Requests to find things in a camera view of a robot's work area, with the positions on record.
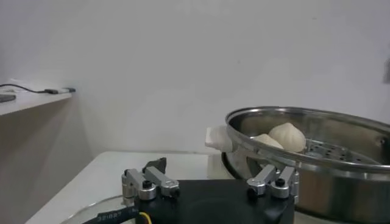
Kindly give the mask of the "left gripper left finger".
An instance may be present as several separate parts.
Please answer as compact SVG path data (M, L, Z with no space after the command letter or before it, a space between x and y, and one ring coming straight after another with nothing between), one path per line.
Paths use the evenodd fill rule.
M136 169L126 169L121 175L122 203L133 206L136 198L151 201L162 197L176 200L180 197L180 185L165 175L167 159L165 157L149 161L139 172Z

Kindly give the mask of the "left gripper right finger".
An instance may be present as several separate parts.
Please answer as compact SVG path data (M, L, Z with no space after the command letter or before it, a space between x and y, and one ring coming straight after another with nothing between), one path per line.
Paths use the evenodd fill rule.
M268 164L255 177L247 181L247 196L256 200L266 191L277 199L292 197L295 204L299 201L299 173L294 167L286 166L282 171Z

